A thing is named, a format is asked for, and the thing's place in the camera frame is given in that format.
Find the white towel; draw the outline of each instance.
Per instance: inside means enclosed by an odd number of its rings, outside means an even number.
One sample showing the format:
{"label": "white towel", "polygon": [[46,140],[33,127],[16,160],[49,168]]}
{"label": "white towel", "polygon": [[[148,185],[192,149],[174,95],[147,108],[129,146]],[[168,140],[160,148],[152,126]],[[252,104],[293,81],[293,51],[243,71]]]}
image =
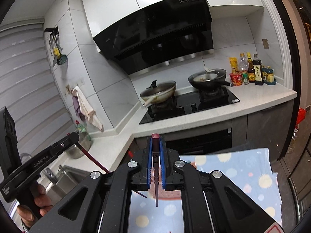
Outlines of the white towel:
{"label": "white towel", "polygon": [[104,127],[102,123],[99,121],[98,117],[96,116],[95,110],[89,104],[86,97],[84,96],[84,94],[82,93],[81,89],[78,86],[76,86],[73,89],[72,95],[78,97],[81,113],[85,115],[88,122],[97,127],[99,130],[104,131]]}

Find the blue gripper pad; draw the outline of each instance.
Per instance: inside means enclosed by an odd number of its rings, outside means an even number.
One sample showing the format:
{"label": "blue gripper pad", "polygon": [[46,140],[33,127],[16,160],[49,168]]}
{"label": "blue gripper pad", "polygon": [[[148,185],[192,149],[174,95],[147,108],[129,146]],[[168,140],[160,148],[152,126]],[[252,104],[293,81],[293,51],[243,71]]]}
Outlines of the blue gripper pad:
{"label": "blue gripper pad", "polygon": [[166,182],[165,182],[164,153],[163,153],[163,144],[162,144],[162,138],[161,137],[160,137],[160,165],[161,165],[162,188],[165,189]]}
{"label": "blue gripper pad", "polygon": [[151,164],[152,164],[152,138],[150,138],[149,155],[148,155],[148,169],[147,169],[147,187],[150,188],[151,184]]}

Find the purple towel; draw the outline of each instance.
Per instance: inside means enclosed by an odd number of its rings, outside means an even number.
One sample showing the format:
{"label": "purple towel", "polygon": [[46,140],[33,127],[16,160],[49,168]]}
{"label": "purple towel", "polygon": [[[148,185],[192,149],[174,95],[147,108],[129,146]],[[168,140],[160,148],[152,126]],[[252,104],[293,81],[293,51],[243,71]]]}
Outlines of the purple towel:
{"label": "purple towel", "polygon": [[73,98],[73,107],[75,108],[75,113],[77,115],[77,117],[80,117],[81,121],[84,122],[85,121],[85,116],[81,113],[80,110],[80,105],[78,102],[78,97],[71,95]]}

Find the finger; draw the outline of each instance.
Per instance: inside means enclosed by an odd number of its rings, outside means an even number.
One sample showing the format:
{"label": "finger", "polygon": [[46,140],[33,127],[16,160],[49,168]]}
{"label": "finger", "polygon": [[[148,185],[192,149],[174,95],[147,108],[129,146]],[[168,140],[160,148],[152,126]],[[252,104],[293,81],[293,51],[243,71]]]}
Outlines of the finger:
{"label": "finger", "polygon": [[44,188],[43,185],[38,184],[37,187],[38,187],[39,194],[46,194],[46,189]]}
{"label": "finger", "polygon": [[17,206],[17,213],[21,217],[22,221],[27,227],[31,227],[34,225],[34,216],[32,212],[30,212],[28,209],[18,205]]}
{"label": "finger", "polygon": [[53,206],[48,206],[48,207],[45,207],[44,209],[40,209],[40,214],[42,216],[44,216],[47,212],[49,212],[51,209],[53,208]]}
{"label": "finger", "polygon": [[52,205],[51,198],[48,197],[46,194],[40,194],[35,198],[35,204],[40,207],[47,207]]}

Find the black range hood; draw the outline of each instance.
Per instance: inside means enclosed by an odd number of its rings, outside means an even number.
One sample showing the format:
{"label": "black range hood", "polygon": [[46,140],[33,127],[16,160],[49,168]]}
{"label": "black range hood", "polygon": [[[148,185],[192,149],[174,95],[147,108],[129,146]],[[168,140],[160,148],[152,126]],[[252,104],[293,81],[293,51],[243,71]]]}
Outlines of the black range hood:
{"label": "black range hood", "polygon": [[206,0],[163,0],[122,18],[94,37],[127,74],[213,52]]}

